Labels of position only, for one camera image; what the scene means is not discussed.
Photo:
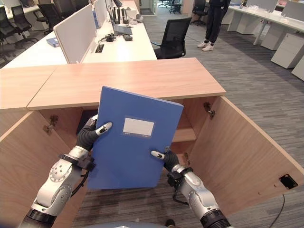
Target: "blue folder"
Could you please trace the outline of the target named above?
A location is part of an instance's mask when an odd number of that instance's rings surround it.
[[[163,161],[152,150],[170,146],[183,106],[103,86],[97,127],[112,128],[93,146],[96,167],[90,189],[151,188],[157,185]]]

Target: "white filing cabinet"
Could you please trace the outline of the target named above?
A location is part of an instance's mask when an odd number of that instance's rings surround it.
[[[304,54],[304,37],[287,33],[271,61],[284,67],[294,68]]]
[[[304,56],[291,73],[304,81]]]

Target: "open cabinet door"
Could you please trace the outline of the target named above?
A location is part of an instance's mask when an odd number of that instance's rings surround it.
[[[286,174],[303,185],[304,169],[227,98],[211,109],[189,159],[226,215],[289,191]]]
[[[47,180],[58,155],[70,148],[38,112],[31,111],[0,137],[0,224],[17,226],[30,210],[38,190]],[[71,227],[86,188],[66,204],[53,227]]]

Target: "robotic hand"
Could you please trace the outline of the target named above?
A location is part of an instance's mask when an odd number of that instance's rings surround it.
[[[19,228],[49,228],[60,214],[67,201],[83,186],[89,171],[95,167],[94,159],[89,156],[95,140],[112,127],[108,122],[96,129],[97,115],[90,118],[77,136],[76,146],[69,154],[59,155],[49,173],[47,181],[38,191],[31,209]],[[75,190],[82,169],[87,170],[83,181]]]
[[[151,155],[165,162],[164,167],[169,171],[168,183],[176,189],[173,200],[189,205],[204,228],[233,228],[219,209],[212,193],[192,172],[192,168],[181,166],[178,157],[171,151],[165,154],[152,151]],[[187,202],[176,199],[177,191],[186,197]]]

